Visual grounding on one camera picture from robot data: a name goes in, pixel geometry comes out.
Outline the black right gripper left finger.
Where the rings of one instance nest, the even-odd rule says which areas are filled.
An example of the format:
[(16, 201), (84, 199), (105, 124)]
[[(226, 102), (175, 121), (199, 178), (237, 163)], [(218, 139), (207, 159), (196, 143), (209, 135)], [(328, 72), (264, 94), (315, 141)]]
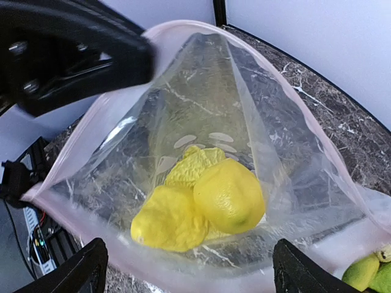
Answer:
[(93, 292), (104, 292), (107, 266), (106, 245), (101, 238), (94, 238), (60, 267), (17, 292), (79, 292), (89, 281)]

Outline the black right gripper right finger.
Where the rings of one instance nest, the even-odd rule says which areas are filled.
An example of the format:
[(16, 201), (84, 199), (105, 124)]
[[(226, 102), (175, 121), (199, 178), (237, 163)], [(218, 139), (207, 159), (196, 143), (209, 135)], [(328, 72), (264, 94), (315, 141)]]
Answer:
[(274, 246), (272, 263), (277, 293), (339, 293), (357, 289), (332, 276), (286, 239)]

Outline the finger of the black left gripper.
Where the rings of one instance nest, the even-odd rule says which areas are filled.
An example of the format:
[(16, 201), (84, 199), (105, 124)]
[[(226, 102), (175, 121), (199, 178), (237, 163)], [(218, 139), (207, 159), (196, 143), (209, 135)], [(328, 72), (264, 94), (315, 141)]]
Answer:
[(1, 2), (1, 110), (33, 116), (146, 84), (155, 50), (101, 1)]

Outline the yellow toy pear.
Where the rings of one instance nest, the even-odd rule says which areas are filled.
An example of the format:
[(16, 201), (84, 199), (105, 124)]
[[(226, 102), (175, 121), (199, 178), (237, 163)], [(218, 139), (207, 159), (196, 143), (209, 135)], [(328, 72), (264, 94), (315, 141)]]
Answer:
[(138, 244), (186, 252), (200, 245), (208, 230), (208, 221), (197, 209), (192, 189), (158, 186), (132, 220), (130, 233)]

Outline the yellow toy lemon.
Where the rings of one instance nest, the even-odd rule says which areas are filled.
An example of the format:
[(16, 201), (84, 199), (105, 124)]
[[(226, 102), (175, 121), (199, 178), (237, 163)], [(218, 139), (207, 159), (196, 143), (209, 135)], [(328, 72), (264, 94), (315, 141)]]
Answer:
[(195, 183), (193, 192), (197, 207), (222, 233), (249, 231), (265, 214), (259, 180), (231, 158), (206, 169)]

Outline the clear zip top bag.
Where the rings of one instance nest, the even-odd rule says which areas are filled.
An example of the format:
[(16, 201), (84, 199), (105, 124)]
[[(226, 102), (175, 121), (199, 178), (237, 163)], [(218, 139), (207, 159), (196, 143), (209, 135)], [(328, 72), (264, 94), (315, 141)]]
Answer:
[[(46, 179), (23, 195), (109, 262), (170, 292), (274, 292), (272, 250), (285, 238), (333, 272), (390, 243), (390, 197), (357, 185), (305, 102), (259, 52), (197, 21), (145, 32), (156, 74), (101, 95)], [(182, 160), (225, 159), (252, 172), (266, 207), (245, 233), (184, 253), (132, 239), (131, 222)]]

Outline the yellow napa cabbage toy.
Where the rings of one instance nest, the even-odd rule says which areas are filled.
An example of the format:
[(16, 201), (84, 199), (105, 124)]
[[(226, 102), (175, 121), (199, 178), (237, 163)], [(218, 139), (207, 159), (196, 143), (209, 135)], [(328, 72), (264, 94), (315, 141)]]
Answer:
[(166, 186), (181, 186), (192, 189), (203, 172), (226, 158), (220, 148), (201, 149), (191, 145), (166, 176)]

